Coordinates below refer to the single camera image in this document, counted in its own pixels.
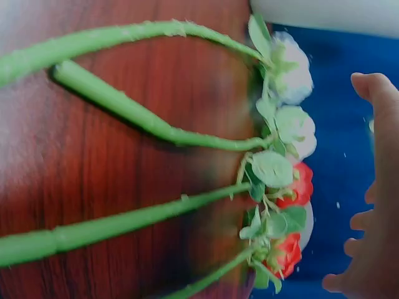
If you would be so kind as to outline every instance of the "artificial flower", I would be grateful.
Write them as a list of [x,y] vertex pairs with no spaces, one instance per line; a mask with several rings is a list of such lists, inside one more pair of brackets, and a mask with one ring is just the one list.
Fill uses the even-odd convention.
[[295,149],[299,161],[315,151],[315,124],[301,107],[283,106],[276,112],[275,120],[281,141]]
[[289,234],[282,242],[277,241],[272,249],[275,254],[270,254],[264,265],[277,278],[287,278],[294,267],[302,258],[299,247],[300,233]]
[[276,204],[285,209],[293,205],[305,206],[313,194],[313,171],[303,162],[294,165],[294,182],[288,187],[293,192],[292,196],[277,198]]
[[271,59],[275,65],[274,90],[280,101],[298,105],[313,90],[309,60],[298,43],[286,32],[275,32]]

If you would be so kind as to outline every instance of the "brown wooden surface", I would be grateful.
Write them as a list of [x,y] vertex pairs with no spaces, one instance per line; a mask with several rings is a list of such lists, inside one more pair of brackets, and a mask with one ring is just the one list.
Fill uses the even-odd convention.
[[[81,29],[192,20],[245,40],[245,0],[1,0],[0,54]],[[174,126],[253,135],[248,68],[199,39],[159,38],[76,59]],[[51,82],[0,90],[0,235],[51,229],[234,182],[241,155],[176,148]],[[86,248],[0,270],[0,298],[142,298],[192,282],[240,251],[229,199]],[[244,298],[246,268],[201,298]]]

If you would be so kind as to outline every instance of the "hand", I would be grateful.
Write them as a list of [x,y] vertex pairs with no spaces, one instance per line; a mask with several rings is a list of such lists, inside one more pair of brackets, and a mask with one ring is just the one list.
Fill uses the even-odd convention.
[[352,84],[374,109],[375,182],[365,195],[374,210],[352,217],[364,238],[346,241],[351,264],[323,287],[349,298],[399,298],[399,91],[382,74],[353,74]]

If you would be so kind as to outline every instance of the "green leaf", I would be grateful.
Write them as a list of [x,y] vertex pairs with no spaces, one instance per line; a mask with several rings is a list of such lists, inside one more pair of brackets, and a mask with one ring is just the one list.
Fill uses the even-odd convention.
[[286,187],[293,182],[291,162],[273,151],[254,154],[252,171],[267,187]]
[[281,210],[281,214],[286,218],[287,221],[286,234],[301,232],[305,229],[306,210],[304,207],[289,206],[286,209]]
[[285,236],[288,229],[286,217],[276,212],[271,212],[270,217],[263,223],[264,233],[271,239],[280,239]]
[[262,127],[262,131],[261,131],[262,138],[268,137],[271,133],[272,133],[272,131],[270,130],[267,123],[265,123],[264,126]]
[[252,184],[251,190],[249,190],[249,195],[251,195],[252,199],[256,202],[261,202],[263,199],[264,192],[266,190],[266,186],[263,182]]
[[266,27],[263,19],[260,22],[258,17],[251,16],[249,17],[248,22],[248,31],[249,36],[255,46],[255,48],[261,53],[263,57],[267,60],[270,59],[271,54],[271,42],[270,42],[270,34],[269,39],[264,35],[264,27]]
[[255,268],[256,276],[258,276],[258,275],[260,276],[259,279],[261,279],[264,275],[269,277],[269,280],[271,280],[272,283],[274,283],[274,288],[276,289],[276,294],[278,294],[281,291],[281,288],[282,288],[281,281],[276,276],[274,276],[274,274],[268,268],[266,268],[266,266],[263,265],[263,263],[258,262],[257,260],[254,260],[254,261],[252,261],[251,266],[253,266]]
[[243,226],[250,226],[252,219],[254,219],[256,208],[247,210],[244,215]]
[[256,102],[256,110],[266,120],[267,125],[271,131],[276,130],[276,123],[274,121],[274,115],[276,114],[276,104],[272,103],[270,99],[259,99]]
[[259,26],[260,30],[262,31],[263,37],[270,42],[272,40],[272,37],[270,36],[269,29],[267,28],[262,15],[258,12],[255,12],[253,16],[256,21],[256,24]]
[[251,225],[250,226],[246,226],[243,227],[240,231],[239,231],[239,238],[241,240],[248,240],[248,239],[252,239],[253,237],[255,237],[256,235],[258,235],[258,233],[261,230],[261,226],[262,226],[262,222],[261,222],[261,215],[259,213],[259,207],[256,206],[255,208],[255,215],[251,221]]
[[254,286],[260,290],[265,290],[269,287],[269,276],[266,272],[262,270],[256,271]]
[[276,153],[279,153],[281,156],[285,157],[287,150],[286,150],[286,146],[284,145],[284,143],[281,141],[280,138],[276,138],[273,141],[273,149]]
[[286,150],[288,153],[293,155],[295,158],[299,159],[299,154],[297,152],[297,149],[295,148],[295,146],[292,143],[289,143],[286,145]]
[[265,79],[266,74],[267,74],[267,70],[266,70],[266,67],[264,66],[264,64],[259,63],[258,64],[258,69],[259,69],[259,73],[261,73],[262,78]]

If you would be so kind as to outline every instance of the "flower petal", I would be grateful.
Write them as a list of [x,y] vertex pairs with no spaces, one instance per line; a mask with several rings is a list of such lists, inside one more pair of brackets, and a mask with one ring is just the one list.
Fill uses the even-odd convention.
[[302,161],[304,158],[309,157],[312,153],[314,153],[317,146],[317,140],[314,135],[310,135],[305,136],[304,141],[293,141],[292,145],[294,145],[298,152],[298,160]]

